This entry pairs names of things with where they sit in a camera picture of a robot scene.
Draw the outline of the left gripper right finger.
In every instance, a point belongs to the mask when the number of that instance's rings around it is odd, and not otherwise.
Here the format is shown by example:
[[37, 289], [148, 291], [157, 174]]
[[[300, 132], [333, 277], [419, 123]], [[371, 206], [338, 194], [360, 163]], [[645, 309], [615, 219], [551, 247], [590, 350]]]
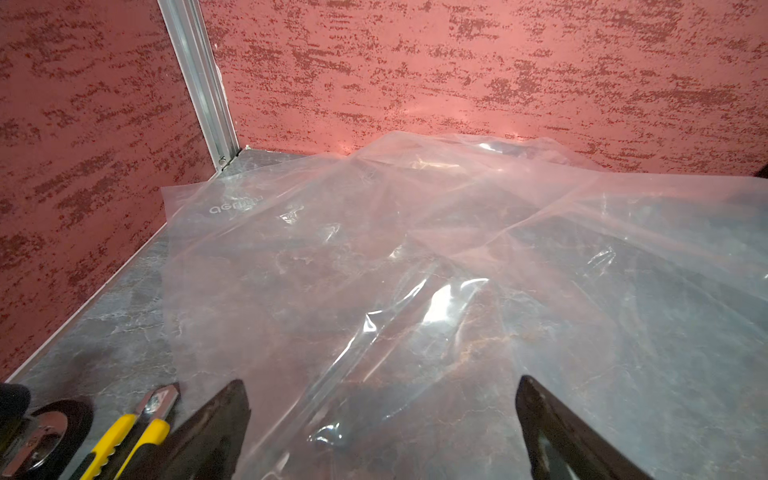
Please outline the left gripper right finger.
[[534, 377], [521, 377], [515, 408], [534, 479], [650, 477]]

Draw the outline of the clear plastic vacuum bag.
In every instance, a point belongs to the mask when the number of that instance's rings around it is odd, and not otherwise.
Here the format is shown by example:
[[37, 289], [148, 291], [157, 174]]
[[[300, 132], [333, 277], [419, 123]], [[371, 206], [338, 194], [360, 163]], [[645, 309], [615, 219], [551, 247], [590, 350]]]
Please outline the clear plastic vacuum bag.
[[392, 133], [162, 192], [184, 403], [239, 479], [525, 479], [530, 375], [656, 479], [767, 475], [767, 183]]

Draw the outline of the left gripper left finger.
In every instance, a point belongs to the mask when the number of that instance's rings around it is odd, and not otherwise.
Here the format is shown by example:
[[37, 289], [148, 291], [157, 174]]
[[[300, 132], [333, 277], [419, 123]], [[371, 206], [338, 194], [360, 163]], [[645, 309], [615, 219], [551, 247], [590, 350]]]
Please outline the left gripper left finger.
[[122, 479], [231, 479], [251, 410], [242, 380], [229, 382], [159, 445], [141, 446]]

